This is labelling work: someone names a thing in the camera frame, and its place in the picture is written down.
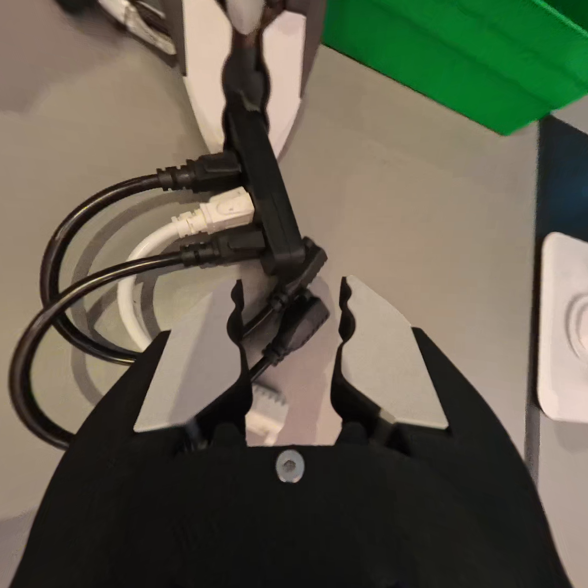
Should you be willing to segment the black power strip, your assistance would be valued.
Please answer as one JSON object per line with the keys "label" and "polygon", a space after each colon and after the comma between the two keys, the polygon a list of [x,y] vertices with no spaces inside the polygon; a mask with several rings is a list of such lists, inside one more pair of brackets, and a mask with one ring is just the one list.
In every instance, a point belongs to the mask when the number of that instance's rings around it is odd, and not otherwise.
{"label": "black power strip", "polygon": [[266,240],[262,268],[268,275],[286,274],[302,264],[305,246],[265,120],[260,112],[248,110],[236,99],[228,103],[224,121],[227,144],[238,155]]}

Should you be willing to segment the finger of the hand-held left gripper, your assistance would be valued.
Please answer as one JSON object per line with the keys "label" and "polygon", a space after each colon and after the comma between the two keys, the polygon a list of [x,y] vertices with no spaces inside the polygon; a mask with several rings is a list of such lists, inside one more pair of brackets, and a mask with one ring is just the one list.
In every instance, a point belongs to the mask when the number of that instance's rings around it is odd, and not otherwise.
{"label": "finger of the hand-held left gripper", "polygon": [[212,153],[224,148],[222,84],[232,26],[216,1],[183,1],[185,87],[202,138]]}
{"label": "finger of the hand-held left gripper", "polygon": [[264,114],[276,158],[281,156],[302,101],[306,17],[284,8],[262,12],[261,57],[267,76]]}

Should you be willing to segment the green plastic bin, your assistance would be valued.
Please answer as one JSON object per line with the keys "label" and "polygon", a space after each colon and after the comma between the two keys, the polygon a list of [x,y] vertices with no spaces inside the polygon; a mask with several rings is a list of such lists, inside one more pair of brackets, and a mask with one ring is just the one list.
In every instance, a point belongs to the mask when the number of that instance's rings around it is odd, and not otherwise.
{"label": "green plastic bin", "polygon": [[587,95],[587,1],[328,1],[322,40],[503,136]]}

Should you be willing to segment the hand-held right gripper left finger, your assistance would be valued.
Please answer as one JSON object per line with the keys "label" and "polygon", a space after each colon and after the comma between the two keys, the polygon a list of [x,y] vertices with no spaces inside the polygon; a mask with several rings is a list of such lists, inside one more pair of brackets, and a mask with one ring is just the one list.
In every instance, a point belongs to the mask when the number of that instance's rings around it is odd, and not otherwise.
{"label": "hand-held right gripper left finger", "polygon": [[203,430],[217,415],[238,426],[252,406],[242,346],[243,283],[225,281],[172,327],[134,430],[160,430],[196,417]]}

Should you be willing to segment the white divider stand base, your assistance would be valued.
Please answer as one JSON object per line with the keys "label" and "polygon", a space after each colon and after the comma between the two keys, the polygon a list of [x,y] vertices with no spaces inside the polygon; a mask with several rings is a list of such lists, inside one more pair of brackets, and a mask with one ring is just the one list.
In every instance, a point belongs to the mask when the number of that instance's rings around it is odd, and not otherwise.
{"label": "white divider stand base", "polygon": [[550,419],[587,423],[587,242],[560,232],[541,248],[537,396]]}

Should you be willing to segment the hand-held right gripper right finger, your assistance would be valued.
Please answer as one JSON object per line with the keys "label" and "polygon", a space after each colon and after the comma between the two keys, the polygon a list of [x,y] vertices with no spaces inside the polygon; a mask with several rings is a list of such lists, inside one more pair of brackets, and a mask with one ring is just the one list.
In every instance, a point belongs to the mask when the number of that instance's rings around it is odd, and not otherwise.
{"label": "hand-held right gripper right finger", "polygon": [[367,430],[398,423],[446,430],[448,420],[412,325],[358,277],[344,277],[339,306],[341,343],[331,402],[345,422]]}

